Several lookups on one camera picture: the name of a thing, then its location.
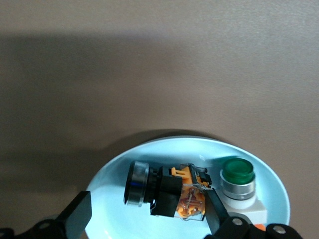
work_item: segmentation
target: orange part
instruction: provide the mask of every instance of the orange part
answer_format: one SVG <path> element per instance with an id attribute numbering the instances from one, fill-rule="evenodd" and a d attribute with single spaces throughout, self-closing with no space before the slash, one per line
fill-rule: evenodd
<path id="1" fill-rule="evenodd" d="M 254 225 L 254 226 L 257 227 L 258 229 L 264 231 L 264 232 L 266 231 L 266 227 L 265 227 L 264 224 L 256 224 L 256 225 Z"/>

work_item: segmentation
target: light blue plate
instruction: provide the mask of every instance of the light blue plate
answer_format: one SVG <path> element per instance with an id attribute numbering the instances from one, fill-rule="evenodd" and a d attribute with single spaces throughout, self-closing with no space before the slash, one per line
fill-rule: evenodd
<path id="1" fill-rule="evenodd" d="M 287 191 L 275 172 L 256 156 L 227 143 L 194 136 L 166 137 L 134 147 L 108 162 L 92 179 L 92 219 L 86 227 L 90 239 L 200 239 L 210 234 L 206 220 L 183 221 L 150 215 L 150 205 L 125 205 L 125 182 L 130 163 L 147 162 L 151 167 L 175 167 L 193 163 L 208 168 L 218 187 L 222 162 L 232 157 L 254 165 L 258 198 L 268 210 L 268 224 L 288 224 L 290 204 Z"/>

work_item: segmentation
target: white block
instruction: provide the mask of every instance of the white block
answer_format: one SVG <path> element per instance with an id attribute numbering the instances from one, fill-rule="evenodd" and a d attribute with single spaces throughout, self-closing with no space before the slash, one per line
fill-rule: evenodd
<path id="1" fill-rule="evenodd" d="M 250 219 L 250 221 L 254 225 L 267 223 L 267 209 L 265 208 L 262 201 L 258 200 L 257 197 L 255 201 L 252 203 L 251 201 L 245 202 L 246 200 L 240 201 L 230 199 L 227 196 L 225 196 L 221 190 L 216 190 L 216 192 L 229 213 L 244 214 Z"/>

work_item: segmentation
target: screw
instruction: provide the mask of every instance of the screw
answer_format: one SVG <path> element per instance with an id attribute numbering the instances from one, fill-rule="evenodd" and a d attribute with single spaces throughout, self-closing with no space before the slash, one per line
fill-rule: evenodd
<path id="1" fill-rule="evenodd" d="M 281 227 L 281 226 L 274 226 L 274 231 L 276 231 L 279 234 L 285 234 L 286 233 L 286 230 L 283 227 Z"/>
<path id="2" fill-rule="evenodd" d="M 243 222 L 239 218 L 234 218 L 232 222 L 237 226 L 243 225 Z"/>
<path id="3" fill-rule="evenodd" d="M 50 223 L 42 223 L 41 225 L 39 225 L 39 229 L 45 229 L 48 226 L 50 226 Z"/>

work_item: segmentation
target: green button cap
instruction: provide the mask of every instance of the green button cap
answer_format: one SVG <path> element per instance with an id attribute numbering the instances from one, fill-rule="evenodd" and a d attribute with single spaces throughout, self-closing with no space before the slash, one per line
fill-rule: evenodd
<path id="1" fill-rule="evenodd" d="M 253 165 L 242 158 L 229 159 L 224 164 L 223 177 L 226 181 L 243 185 L 250 183 L 255 178 Z"/>

